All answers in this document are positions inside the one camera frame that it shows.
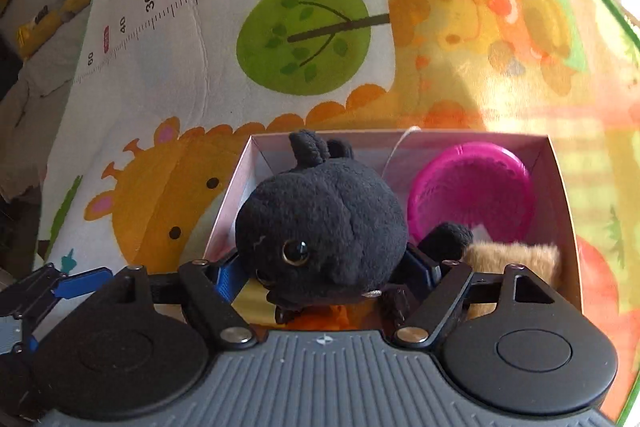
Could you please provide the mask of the black plush cat toy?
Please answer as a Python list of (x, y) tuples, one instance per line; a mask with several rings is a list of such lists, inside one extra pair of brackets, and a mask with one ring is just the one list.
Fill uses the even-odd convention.
[(414, 299), (392, 281), (409, 245), (396, 195), (348, 142), (310, 130), (288, 141), (295, 167), (260, 182), (235, 218), (236, 249), (250, 258), (277, 323), (371, 298), (400, 322)]

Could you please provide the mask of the pink plastic basket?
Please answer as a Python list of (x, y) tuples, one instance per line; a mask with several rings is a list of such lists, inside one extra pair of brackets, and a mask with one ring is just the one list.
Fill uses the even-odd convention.
[(407, 220), (413, 239), (445, 222), (483, 227), (494, 242), (521, 242), (536, 206), (528, 169), (514, 153), (489, 142), (446, 148), (413, 179)]

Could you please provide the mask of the pink cardboard box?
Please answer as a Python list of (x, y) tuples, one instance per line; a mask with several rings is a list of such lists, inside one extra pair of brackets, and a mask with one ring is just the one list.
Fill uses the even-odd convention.
[[(394, 191), (406, 217), (413, 179), (446, 148), (466, 142), (489, 142), (510, 150), (528, 169), (536, 198), (533, 221), (525, 239), (518, 243), (558, 247), (562, 262), (560, 293), (576, 309), (582, 307), (573, 221), (560, 168), (546, 136), (409, 129), (325, 131), (322, 138), (343, 139), (352, 144), (356, 158), (374, 169)], [(478, 241), (491, 241), (483, 227), (471, 230)]]

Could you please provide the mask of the orange plastic pumpkin toy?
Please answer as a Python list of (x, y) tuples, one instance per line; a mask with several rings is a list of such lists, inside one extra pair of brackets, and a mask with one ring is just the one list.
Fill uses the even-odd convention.
[(378, 305), (356, 303), (313, 307), (305, 309), (298, 317), (284, 325), (289, 331), (360, 331), (360, 329), (379, 329), (382, 325)]

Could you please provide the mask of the colourful children's play mat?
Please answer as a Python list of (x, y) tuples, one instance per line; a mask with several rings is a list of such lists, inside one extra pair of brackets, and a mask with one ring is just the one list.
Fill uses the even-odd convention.
[(247, 138), (547, 135), (621, 417), (639, 369), (639, 37), (614, 0), (92, 0), (40, 231), (63, 270), (205, 249)]

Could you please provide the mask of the yellow plush toy pillow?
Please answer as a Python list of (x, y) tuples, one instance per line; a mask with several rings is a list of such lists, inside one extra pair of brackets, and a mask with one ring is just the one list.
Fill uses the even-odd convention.
[(60, 0), (53, 8), (43, 6), (39, 12), (27, 23), (21, 25), (15, 35), (18, 54), (23, 61), (33, 56), (63, 24), (68, 23), (91, 0)]

